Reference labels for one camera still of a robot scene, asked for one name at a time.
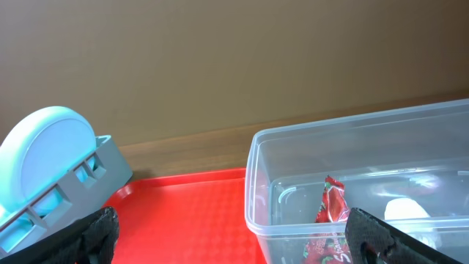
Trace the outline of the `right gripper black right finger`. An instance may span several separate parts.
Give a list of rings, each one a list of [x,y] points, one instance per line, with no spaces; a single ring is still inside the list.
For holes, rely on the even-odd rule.
[[[461,264],[360,208],[352,208],[345,237],[353,264]]]

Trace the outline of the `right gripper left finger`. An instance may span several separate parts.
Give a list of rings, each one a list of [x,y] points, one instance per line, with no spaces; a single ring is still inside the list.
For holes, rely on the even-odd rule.
[[[111,264],[118,238],[117,212],[105,207],[1,259],[1,264]]]

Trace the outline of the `red candy wrapper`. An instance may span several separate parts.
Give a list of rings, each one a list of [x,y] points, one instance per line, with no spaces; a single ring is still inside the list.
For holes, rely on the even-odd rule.
[[[331,176],[325,178],[322,201],[316,223],[346,222],[350,209],[344,198],[345,185]],[[304,264],[352,263],[349,246],[344,233],[316,234],[303,250]]]

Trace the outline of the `white napkin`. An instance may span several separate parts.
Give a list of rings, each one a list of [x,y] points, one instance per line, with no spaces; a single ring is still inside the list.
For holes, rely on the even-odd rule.
[[[385,207],[384,219],[387,220],[402,220],[402,219],[425,219],[430,215],[413,199],[410,198],[397,198],[388,202]],[[440,236],[433,233],[433,229],[425,229],[424,233],[410,233],[410,229],[405,227],[402,232],[407,233],[409,236],[426,244],[427,246],[436,249],[441,245]]]

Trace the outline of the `light blue plate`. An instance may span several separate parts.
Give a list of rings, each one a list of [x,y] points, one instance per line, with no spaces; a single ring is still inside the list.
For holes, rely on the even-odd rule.
[[[22,119],[1,144],[1,219],[96,149],[89,122],[64,106],[49,106]]]

